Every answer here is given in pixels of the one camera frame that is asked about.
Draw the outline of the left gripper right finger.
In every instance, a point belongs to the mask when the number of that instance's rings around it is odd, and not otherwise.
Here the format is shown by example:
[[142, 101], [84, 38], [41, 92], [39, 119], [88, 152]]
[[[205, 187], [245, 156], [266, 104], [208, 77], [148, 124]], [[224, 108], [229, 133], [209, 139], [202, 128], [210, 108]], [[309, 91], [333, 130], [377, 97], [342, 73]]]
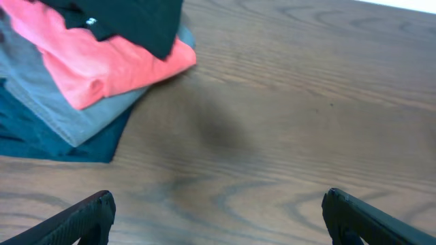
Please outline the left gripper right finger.
[[435, 237], [337, 188], [324, 194], [322, 216], [332, 245], [435, 243]]

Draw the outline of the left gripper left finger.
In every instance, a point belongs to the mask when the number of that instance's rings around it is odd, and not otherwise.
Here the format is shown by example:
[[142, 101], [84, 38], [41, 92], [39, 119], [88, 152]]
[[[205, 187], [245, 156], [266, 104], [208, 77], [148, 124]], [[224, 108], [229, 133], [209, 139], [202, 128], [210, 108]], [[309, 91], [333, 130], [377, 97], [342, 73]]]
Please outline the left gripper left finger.
[[99, 191], [1, 245], [107, 245], [116, 205]]

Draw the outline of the black t-shirt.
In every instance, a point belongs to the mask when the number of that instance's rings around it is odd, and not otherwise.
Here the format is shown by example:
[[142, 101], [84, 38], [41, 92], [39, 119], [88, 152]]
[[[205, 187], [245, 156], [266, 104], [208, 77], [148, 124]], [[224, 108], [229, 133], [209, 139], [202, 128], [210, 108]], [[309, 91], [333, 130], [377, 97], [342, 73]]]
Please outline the black t-shirt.
[[183, 0], [41, 0], [65, 20], [67, 29], [88, 29], [97, 41], [121, 36], [158, 59], [170, 54]]

